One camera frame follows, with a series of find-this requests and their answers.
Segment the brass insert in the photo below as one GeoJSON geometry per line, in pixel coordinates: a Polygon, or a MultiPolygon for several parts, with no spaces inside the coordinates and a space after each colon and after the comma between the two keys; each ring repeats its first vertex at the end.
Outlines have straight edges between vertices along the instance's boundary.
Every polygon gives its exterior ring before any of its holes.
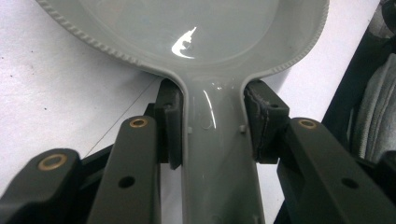
{"type": "Polygon", "coordinates": [[[61,167],[67,161],[67,156],[64,154],[52,154],[44,158],[39,164],[38,169],[41,171],[55,170],[61,167]]]}
{"type": "Polygon", "coordinates": [[[301,126],[305,127],[306,129],[316,129],[316,128],[317,128],[317,124],[314,123],[314,122],[312,122],[312,121],[309,120],[309,119],[300,119],[300,120],[298,121],[298,123],[299,123],[301,126]]]}
{"type": "Polygon", "coordinates": [[[149,121],[146,119],[133,119],[131,121],[131,123],[129,123],[129,124],[133,128],[142,128],[142,127],[148,125],[148,123],[149,123],[149,121]]]}

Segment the white surface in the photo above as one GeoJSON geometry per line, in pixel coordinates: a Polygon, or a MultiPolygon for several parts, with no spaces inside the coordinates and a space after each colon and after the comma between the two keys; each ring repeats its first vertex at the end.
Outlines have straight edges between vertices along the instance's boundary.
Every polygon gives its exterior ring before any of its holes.
{"type": "MultiPolygon", "coordinates": [[[[378,0],[332,0],[313,50],[290,70],[269,77],[292,117],[321,120],[378,0]]],[[[81,157],[110,145],[123,119],[153,102],[159,79],[115,62],[67,33],[33,0],[1,0],[0,192],[22,166],[53,147],[81,157]]],[[[258,165],[267,223],[283,196],[273,165],[258,165]]],[[[177,172],[163,179],[177,182],[177,172]]],[[[163,189],[163,212],[181,223],[180,187],[163,189]]]]}

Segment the gray ceramic dish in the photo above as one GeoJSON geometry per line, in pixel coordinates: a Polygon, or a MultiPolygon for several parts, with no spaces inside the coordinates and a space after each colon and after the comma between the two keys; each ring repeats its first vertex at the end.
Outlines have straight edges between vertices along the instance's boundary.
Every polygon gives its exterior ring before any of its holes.
{"type": "Polygon", "coordinates": [[[87,44],[183,90],[185,223],[263,223],[243,89],[313,48],[328,0],[37,2],[87,44]]]}

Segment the scalloped rim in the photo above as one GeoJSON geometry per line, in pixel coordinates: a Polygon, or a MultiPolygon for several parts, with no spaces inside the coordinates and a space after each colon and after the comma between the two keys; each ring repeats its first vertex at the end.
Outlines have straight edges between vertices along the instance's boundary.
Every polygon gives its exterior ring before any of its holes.
{"type": "MultiPolygon", "coordinates": [[[[66,29],[68,32],[70,32],[72,35],[76,36],[77,38],[81,39],[82,41],[86,42],[88,45],[94,47],[95,49],[99,49],[100,51],[115,57],[118,60],[121,60],[125,63],[130,63],[133,64],[137,67],[145,67],[148,70],[152,71],[163,71],[166,69],[162,68],[157,68],[153,66],[153,64],[146,64],[145,62],[142,62],[128,54],[119,52],[101,42],[96,40],[95,38],[85,34],[83,31],[79,30],[75,25],[70,23],[64,16],[62,16],[57,10],[55,10],[52,5],[47,1],[47,0],[36,0],[37,3],[54,19],[56,20],[64,29],[66,29]]],[[[318,30],[314,37],[312,38],[311,42],[306,46],[306,48],[295,58],[291,59],[290,61],[286,63],[282,63],[281,65],[268,69],[266,71],[262,71],[257,74],[252,74],[246,78],[246,80],[251,80],[254,78],[260,78],[260,77],[266,77],[270,76],[276,73],[279,73],[281,71],[284,71],[293,65],[295,65],[297,62],[299,62],[303,57],[305,57],[309,51],[316,45],[318,42],[318,39],[320,38],[320,35],[323,31],[324,25],[326,24],[327,20],[327,15],[329,12],[329,5],[330,5],[330,0],[327,0],[325,7],[323,8],[322,12],[322,18],[318,27],[318,30]]]]}

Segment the screw hole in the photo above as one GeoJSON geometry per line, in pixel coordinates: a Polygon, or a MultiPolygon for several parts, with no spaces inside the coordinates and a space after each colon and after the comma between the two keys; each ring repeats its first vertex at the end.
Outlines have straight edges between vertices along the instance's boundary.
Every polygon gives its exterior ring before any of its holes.
{"type": "Polygon", "coordinates": [[[64,165],[67,161],[67,156],[64,154],[52,154],[44,158],[39,164],[38,169],[41,171],[50,171],[57,169],[64,165]]]}
{"type": "Polygon", "coordinates": [[[345,186],[349,187],[350,189],[357,189],[357,188],[359,187],[359,184],[356,183],[356,181],[354,181],[353,179],[350,179],[350,178],[343,178],[343,179],[341,180],[341,182],[342,182],[345,186]]]}
{"type": "Polygon", "coordinates": [[[134,184],[134,178],[131,176],[123,177],[119,182],[119,187],[122,189],[127,189],[134,184]]]}
{"type": "Polygon", "coordinates": [[[141,120],[141,119],[139,119],[139,120],[135,120],[134,121],[134,125],[136,125],[136,126],[140,126],[140,125],[142,125],[142,124],[144,124],[145,122],[143,121],[143,120],[141,120]]]}
{"type": "Polygon", "coordinates": [[[148,121],[146,119],[134,119],[131,121],[130,125],[133,128],[141,128],[144,127],[148,124],[148,121]]]}
{"type": "Polygon", "coordinates": [[[300,119],[298,122],[300,123],[301,126],[305,127],[306,129],[316,129],[317,128],[317,124],[312,122],[309,119],[300,119]]]}

